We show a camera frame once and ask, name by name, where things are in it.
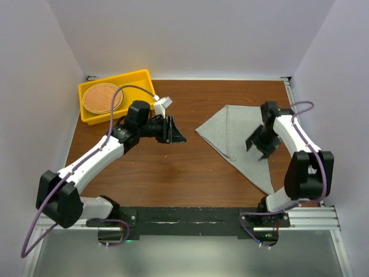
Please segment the grey cloth napkin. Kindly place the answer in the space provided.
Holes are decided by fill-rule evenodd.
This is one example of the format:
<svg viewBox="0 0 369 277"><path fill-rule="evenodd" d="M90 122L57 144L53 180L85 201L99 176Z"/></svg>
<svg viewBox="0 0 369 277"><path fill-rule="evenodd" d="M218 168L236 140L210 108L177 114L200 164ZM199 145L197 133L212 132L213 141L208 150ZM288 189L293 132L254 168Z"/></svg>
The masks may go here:
<svg viewBox="0 0 369 277"><path fill-rule="evenodd" d="M259 107L226 105L195 131L254 186L270 195L274 189L268 161L259 160L262 153L255 146L249 151L246 148L246 140L261 124Z"/></svg>

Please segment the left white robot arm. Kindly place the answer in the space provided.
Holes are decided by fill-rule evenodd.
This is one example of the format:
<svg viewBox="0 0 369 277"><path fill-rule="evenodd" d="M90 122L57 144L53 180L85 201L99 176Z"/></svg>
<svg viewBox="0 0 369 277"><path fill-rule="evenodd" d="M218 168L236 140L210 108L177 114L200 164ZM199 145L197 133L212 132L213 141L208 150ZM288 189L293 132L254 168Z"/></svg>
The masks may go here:
<svg viewBox="0 0 369 277"><path fill-rule="evenodd" d="M154 103L155 116L150 117L150 105L134 101L127 112L87 153L57 173L46 171L40 178L36 208L64 229L80 219L99 218L106 226L119 221L119 205L106 196L81 197L81 192L105 167L135 147L142 137L153 137L158 143L186 142L174 119L165 113L172 103L169 97Z"/></svg>

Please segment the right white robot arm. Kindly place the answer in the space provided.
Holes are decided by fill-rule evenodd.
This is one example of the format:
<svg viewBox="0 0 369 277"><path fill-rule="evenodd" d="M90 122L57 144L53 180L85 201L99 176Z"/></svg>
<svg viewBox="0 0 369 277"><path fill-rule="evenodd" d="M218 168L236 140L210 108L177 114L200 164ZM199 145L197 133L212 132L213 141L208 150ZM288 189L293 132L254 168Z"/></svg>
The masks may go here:
<svg viewBox="0 0 369 277"><path fill-rule="evenodd" d="M302 203L319 203L330 194L334 155L313 143L291 108L266 102L260 109L262 124L246 140L247 150L256 147L261 158L267 159L280 144L284 144L291 156L283 187L264 197L256 211L241 214L244 220L269 227L277 216Z"/></svg>

